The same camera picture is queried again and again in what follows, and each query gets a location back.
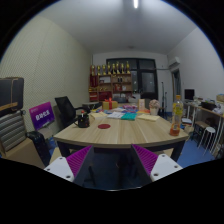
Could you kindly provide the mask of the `purple-padded white gripper right finger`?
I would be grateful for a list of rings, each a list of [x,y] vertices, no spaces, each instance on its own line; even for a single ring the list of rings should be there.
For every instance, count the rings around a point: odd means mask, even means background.
[[[182,169],[166,154],[156,155],[138,145],[132,145],[130,152],[143,186]]]

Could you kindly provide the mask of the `purple-padded white gripper left finger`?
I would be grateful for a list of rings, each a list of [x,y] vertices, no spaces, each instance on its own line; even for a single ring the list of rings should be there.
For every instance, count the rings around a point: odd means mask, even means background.
[[[45,168],[45,171],[82,186],[87,172],[91,172],[90,164],[92,159],[93,146],[90,145],[71,154],[67,158],[58,157]]]

